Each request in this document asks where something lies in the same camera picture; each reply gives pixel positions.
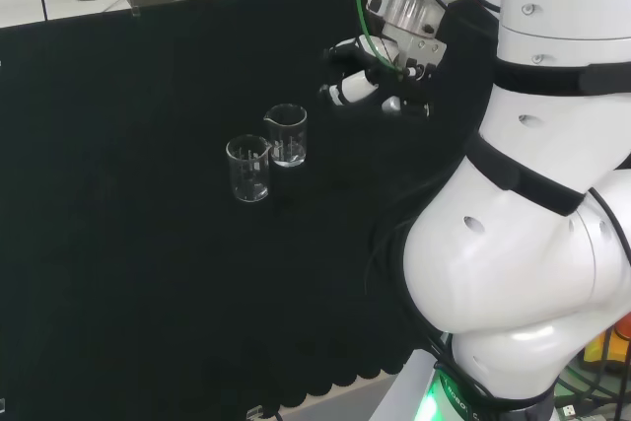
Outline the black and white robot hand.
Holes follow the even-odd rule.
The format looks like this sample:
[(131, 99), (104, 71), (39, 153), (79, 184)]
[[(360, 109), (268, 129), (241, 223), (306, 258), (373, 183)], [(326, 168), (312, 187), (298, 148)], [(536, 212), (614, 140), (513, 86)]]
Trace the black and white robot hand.
[(414, 39), (408, 52), (377, 36), (346, 39), (324, 52), (337, 71), (319, 95), (344, 115), (426, 119), (432, 112), (433, 77), (446, 50), (432, 39)]

